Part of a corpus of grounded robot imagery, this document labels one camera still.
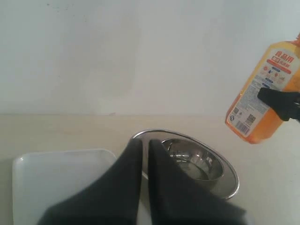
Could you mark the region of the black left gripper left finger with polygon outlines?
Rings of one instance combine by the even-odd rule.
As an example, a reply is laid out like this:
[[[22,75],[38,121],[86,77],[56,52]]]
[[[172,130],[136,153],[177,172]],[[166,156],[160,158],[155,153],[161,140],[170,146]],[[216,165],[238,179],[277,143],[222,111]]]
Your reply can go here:
[[[116,162],[76,195],[48,208],[40,225],[135,225],[143,164],[143,144],[131,139]]]

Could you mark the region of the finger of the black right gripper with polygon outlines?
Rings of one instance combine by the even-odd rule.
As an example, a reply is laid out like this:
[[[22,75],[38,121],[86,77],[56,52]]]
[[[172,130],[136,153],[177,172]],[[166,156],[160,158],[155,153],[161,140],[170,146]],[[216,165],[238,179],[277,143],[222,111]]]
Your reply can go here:
[[[269,106],[283,121],[300,121],[300,93],[261,88],[258,99]]]

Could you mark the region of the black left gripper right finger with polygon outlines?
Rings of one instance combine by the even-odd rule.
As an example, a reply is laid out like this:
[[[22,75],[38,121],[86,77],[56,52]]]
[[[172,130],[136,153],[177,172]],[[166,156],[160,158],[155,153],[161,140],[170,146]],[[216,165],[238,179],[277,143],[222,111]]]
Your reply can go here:
[[[154,225],[245,225],[246,211],[190,178],[159,140],[148,149],[148,189]]]

